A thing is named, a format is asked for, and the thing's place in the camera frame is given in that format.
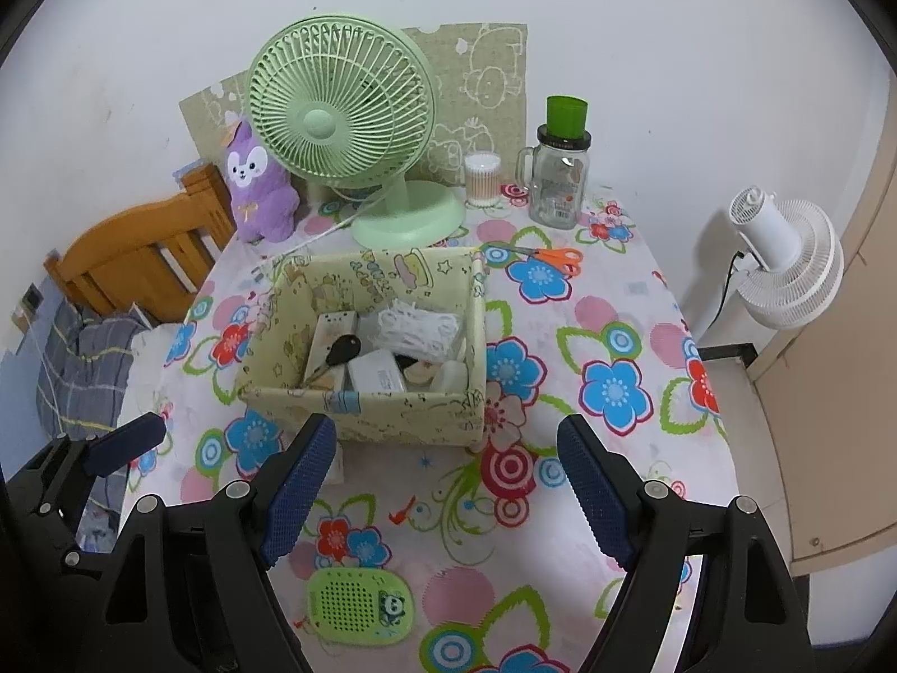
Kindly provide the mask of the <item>green panda case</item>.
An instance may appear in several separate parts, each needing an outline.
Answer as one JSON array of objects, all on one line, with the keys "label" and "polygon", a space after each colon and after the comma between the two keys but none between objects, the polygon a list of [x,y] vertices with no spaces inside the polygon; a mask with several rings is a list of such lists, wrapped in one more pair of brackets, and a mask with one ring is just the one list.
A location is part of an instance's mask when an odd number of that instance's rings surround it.
[{"label": "green panda case", "polygon": [[318,570],[307,582],[307,617],[318,637],[354,647],[400,643],[415,621],[414,596],[397,574],[365,566]]}]

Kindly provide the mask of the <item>floral tablecloth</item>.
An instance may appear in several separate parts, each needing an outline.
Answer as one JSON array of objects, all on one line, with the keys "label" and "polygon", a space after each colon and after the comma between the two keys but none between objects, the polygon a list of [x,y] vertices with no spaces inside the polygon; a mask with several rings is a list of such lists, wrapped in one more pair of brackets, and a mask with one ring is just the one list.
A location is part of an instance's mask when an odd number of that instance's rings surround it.
[{"label": "floral tablecloth", "polygon": [[[485,433],[470,450],[353,445],[272,585],[318,671],[575,671],[625,587],[601,532],[632,469],[668,503],[736,495],[710,377],[630,213],[587,193],[570,231],[509,187],[453,236],[487,260]],[[327,643],[307,583],[389,571],[414,597],[399,644]]]}]

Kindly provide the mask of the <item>white floor fan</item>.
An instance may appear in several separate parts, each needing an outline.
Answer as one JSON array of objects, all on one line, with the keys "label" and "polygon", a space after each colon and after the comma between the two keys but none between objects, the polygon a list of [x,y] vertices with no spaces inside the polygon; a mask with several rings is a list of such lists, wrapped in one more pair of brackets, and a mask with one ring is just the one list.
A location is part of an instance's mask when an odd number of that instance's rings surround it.
[{"label": "white floor fan", "polygon": [[739,191],[727,210],[742,248],[728,262],[718,307],[736,298],[767,330],[797,331],[838,295],[844,248],[829,215],[804,199],[780,199],[758,186]]}]

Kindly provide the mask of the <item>cotton swab container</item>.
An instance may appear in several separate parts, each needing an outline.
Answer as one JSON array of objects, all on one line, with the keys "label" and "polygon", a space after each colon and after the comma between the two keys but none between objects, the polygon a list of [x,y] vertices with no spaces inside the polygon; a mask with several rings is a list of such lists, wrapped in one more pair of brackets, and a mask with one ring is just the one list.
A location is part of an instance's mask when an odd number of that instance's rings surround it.
[{"label": "cotton swab container", "polygon": [[465,201],[473,207],[493,207],[500,201],[502,160],[496,152],[470,152],[464,158]]}]

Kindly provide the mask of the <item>wooden bed headboard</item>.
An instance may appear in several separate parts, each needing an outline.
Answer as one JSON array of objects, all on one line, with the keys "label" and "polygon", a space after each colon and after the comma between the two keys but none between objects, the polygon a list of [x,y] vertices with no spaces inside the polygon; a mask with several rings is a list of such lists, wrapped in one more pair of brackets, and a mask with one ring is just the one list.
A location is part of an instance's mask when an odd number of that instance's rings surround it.
[{"label": "wooden bed headboard", "polygon": [[187,315],[216,257],[234,237],[218,168],[198,165],[166,201],[120,211],[44,260],[62,295],[100,316],[139,306],[161,322]]}]

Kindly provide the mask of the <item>patterned green board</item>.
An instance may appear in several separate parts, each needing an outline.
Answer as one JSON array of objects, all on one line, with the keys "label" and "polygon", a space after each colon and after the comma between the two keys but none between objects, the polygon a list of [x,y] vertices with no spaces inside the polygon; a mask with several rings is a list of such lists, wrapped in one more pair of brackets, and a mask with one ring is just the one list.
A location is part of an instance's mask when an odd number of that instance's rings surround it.
[{"label": "patterned green board", "polygon": [[[457,23],[406,30],[426,55],[438,93],[436,125],[424,156],[410,172],[461,186],[465,157],[493,152],[502,179],[512,181],[526,146],[526,45],[528,28],[515,23]],[[179,102],[198,154],[224,162],[229,128],[245,111],[246,75],[225,77]]]}]

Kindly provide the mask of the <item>purple plush bunny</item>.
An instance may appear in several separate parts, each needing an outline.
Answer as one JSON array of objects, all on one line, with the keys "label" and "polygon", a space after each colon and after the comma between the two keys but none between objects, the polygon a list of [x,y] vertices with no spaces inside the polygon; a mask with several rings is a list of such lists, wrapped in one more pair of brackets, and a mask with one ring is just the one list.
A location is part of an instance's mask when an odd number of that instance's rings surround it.
[{"label": "purple plush bunny", "polygon": [[225,181],[242,242],[281,243],[292,236],[301,197],[289,172],[257,139],[248,118],[233,126],[226,145]]}]

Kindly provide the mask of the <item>bag of white items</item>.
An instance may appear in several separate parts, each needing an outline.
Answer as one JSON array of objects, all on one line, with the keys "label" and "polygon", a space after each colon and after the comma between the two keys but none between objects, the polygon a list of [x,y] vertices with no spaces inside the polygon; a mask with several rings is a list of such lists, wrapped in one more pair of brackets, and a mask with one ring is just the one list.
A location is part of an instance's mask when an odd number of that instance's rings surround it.
[{"label": "bag of white items", "polygon": [[418,308],[394,299],[376,315],[371,343],[400,356],[429,363],[449,360],[461,336],[462,317]]}]

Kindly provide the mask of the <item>tall white carton box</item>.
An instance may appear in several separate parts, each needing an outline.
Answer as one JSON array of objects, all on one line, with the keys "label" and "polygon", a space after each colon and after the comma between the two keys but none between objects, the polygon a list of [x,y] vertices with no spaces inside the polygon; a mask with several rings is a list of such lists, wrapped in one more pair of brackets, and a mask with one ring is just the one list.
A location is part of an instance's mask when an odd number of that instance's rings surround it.
[{"label": "tall white carton box", "polygon": [[[310,372],[316,366],[320,366],[324,362],[331,343],[335,342],[342,334],[356,334],[356,325],[356,311],[332,311],[331,313],[322,313],[322,315],[318,316],[312,345],[310,345],[309,358],[303,373],[303,381],[309,377]],[[304,386],[303,384],[303,388],[335,392],[335,390],[340,390],[344,387],[345,374],[345,365],[338,366],[335,369],[330,369],[324,377],[316,380],[310,386]]]}]

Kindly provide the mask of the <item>round cream compact mirror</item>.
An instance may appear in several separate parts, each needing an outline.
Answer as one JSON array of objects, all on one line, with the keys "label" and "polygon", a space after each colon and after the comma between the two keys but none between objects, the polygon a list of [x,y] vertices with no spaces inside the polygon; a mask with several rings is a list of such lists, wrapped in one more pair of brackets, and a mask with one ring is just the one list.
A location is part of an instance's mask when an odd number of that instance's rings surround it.
[{"label": "round cream compact mirror", "polygon": [[404,354],[395,354],[394,358],[409,392],[429,390],[442,368],[441,363],[425,362]]}]

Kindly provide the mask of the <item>black key fob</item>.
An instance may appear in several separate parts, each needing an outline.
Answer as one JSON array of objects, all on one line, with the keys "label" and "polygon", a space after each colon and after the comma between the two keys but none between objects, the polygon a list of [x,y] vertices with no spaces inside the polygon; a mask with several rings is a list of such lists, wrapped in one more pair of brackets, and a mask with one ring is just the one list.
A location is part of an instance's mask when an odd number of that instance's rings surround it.
[{"label": "black key fob", "polygon": [[346,363],[359,357],[361,347],[362,342],[360,342],[356,334],[342,334],[342,336],[339,336],[335,342],[331,343],[324,362],[320,366],[316,366],[310,372],[309,377],[303,381],[304,386],[310,386],[310,384],[315,383],[316,380],[324,377],[330,369],[344,366]]}]

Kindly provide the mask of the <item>white power adapter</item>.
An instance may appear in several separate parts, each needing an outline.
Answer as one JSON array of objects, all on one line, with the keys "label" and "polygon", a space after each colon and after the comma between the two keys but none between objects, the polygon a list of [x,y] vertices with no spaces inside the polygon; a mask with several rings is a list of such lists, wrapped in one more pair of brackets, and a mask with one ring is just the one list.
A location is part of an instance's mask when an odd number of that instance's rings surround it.
[{"label": "white power adapter", "polygon": [[406,390],[399,363],[388,349],[374,349],[353,358],[346,369],[351,386],[359,394],[393,394]]}]

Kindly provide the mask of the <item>green desk fan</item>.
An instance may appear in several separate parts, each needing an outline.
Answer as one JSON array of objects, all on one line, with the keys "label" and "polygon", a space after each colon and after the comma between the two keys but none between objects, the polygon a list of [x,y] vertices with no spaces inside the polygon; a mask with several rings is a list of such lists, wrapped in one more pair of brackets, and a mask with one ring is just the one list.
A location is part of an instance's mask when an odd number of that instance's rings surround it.
[{"label": "green desk fan", "polygon": [[351,220],[363,248],[427,248],[464,222],[455,191],[409,176],[433,137],[438,93],[401,30],[344,14],[299,20],[261,47],[246,96],[254,134],[290,173],[367,195]]}]

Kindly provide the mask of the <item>white round pad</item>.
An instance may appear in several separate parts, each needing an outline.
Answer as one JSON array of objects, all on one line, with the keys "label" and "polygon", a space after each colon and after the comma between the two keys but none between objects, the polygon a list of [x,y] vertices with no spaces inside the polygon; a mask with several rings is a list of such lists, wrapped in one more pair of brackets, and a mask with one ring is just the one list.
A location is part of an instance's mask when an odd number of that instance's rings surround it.
[{"label": "white round pad", "polygon": [[467,384],[467,365],[461,360],[447,360],[433,375],[429,390],[434,394],[462,394]]}]

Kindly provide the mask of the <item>grey plaid bedding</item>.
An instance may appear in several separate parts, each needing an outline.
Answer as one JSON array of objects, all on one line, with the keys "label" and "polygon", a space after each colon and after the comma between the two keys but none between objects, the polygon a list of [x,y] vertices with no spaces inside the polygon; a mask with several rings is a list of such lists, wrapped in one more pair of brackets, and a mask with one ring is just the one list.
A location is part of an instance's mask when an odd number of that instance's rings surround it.
[{"label": "grey plaid bedding", "polygon": [[[138,311],[100,316],[62,302],[50,324],[36,379],[36,411],[47,436],[83,441],[106,436],[119,426],[134,360],[131,343],[146,330]],[[82,550],[113,550],[126,480],[128,470],[121,467],[94,482],[76,529]]]}]

